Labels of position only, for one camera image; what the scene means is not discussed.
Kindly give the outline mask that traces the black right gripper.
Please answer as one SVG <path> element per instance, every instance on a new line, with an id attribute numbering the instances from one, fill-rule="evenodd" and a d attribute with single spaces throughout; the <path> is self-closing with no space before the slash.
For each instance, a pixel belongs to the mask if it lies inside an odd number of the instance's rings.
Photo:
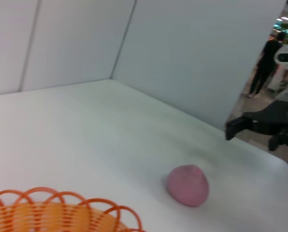
<path id="1" fill-rule="evenodd" d="M 246 129 L 246 119 L 251 123 L 250 130 L 271 135 L 268 142 L 269 151 L 275 151 L 280 145 L 288 146 L 288 101 L 274 101 L 256 112 L 245 112 L 242 116 L 226 123 L 227 141 Z"/>

